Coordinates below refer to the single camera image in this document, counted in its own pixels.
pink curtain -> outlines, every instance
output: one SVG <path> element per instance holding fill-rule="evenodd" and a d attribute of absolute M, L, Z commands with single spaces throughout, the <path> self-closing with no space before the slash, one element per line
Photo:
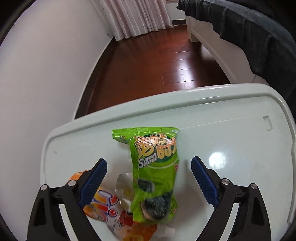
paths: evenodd
<path fill-rule="evenodd" d="M 165 0 L 98 0 L 116 41 L 173 27 Z"/>

green snack package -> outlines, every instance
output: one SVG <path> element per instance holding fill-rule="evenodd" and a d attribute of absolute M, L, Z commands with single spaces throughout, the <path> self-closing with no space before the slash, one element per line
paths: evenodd
<path fill-rule="evenodd" d="M 169 221 L 178 204 L 173 187 L 178 170 L 174 127 L 138 127 L 112 130 L 113 139 L 129 144 L 133 162 L 135 222 Z"/>

wooden floor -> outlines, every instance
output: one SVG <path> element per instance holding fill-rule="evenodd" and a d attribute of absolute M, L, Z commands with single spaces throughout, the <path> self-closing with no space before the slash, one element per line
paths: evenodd
<path fill-rule="evenodd" d="M 187 36 L 181 25 L 117 42 L 88 113 L 165 92 L 229 84 L 210 53 Z"/>

metal screw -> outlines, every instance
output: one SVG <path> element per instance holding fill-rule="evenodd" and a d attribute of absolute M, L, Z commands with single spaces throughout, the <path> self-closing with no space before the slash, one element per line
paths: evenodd
<path fill-rule="evenodd" d="M 76 184 L 76 181 L 75 181 L 75 180 L 70 180 L 70 181 L 68 182 L 68 185 L 69 185 L 70 187 L 75 186 L 75 184 Z"/>
<path fill-rule="evenodd" d="M 47 189 L 47 185 L 46 185 L 46 184 L 43 184 L 43 185 L 40 187 L 40 189 L 41 189 L 42 191 L 46 190 L 46 189 Z"/>
<path fill-rule="evenodd" d="M 258 186 L 255 183 L 251 184 L 251 188 L 253 188 L 254 190 L 256 190 L 258 188 Z"/>
<path fill-rule="evenodd" d="M 230 183 L 230 181 L 228 179 L 224 178 L 224 179 L 222 179 L 222 183 L 224 185 L 228 185 Z"/>

dark gray blanket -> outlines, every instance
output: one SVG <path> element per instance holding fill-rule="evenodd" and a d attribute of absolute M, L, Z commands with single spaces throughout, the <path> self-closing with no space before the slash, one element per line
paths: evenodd
<path fill-rule="evenodd" d="M 225 0 L 179 0 L 177 8 L 212 23 L 222 39 L 240 47 L 251 71 L 283 96 L 296 118 L 296 43 L 282 25 Z"/>

